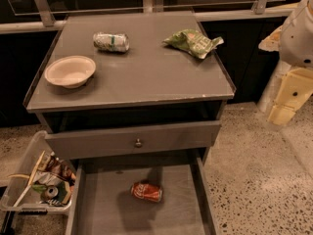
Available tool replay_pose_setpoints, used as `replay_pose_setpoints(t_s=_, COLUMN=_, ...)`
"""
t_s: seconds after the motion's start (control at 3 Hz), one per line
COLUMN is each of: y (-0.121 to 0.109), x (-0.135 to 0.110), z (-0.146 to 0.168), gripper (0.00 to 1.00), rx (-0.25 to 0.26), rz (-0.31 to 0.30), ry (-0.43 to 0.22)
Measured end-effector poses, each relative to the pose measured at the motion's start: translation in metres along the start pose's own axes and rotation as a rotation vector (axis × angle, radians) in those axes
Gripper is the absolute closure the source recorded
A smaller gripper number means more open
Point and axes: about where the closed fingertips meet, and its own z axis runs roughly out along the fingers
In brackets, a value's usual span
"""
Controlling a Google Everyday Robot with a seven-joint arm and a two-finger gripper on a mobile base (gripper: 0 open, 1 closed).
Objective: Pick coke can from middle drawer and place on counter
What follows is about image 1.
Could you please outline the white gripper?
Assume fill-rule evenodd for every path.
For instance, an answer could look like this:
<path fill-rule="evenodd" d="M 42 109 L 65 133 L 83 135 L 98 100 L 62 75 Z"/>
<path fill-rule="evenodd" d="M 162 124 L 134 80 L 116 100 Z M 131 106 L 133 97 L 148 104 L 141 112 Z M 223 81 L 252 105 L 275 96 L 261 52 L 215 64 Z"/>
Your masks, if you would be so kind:
<path fill-rule="evenodd" d="M 268 121 L 286 125 L 313 94 L 313 0 L 301 0 L 296 9 L 258 45 L 279 51 L 282 61 L 297 66 L 282 77 Z"/>

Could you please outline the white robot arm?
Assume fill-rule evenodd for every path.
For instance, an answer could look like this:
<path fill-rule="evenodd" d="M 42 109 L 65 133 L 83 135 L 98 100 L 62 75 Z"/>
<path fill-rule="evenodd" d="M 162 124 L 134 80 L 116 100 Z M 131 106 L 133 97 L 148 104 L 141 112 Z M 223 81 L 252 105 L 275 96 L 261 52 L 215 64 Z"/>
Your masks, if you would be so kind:
<path fill-rule="evenodd" d="M 313 0 L 301 0 L 258 48 L 277 51 L 287 65 L 272 75 L 263 100 L 267 120 L 286 125 L 313 93 Z"/>

